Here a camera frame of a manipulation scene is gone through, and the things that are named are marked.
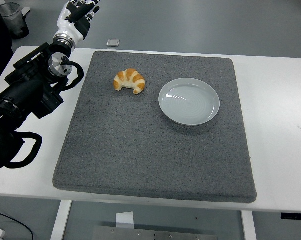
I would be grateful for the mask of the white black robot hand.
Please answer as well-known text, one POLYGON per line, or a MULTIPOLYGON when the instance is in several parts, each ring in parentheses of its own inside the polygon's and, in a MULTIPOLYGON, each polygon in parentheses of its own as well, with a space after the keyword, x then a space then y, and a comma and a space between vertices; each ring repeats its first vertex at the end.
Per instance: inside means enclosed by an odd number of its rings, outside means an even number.
POLYGON ((66 37, 74 45, 83 41, 90 30, 91 21, 100 10, 99 0, 70 0, 68 1, 57 20, 58 31, 54 39, 66 37))

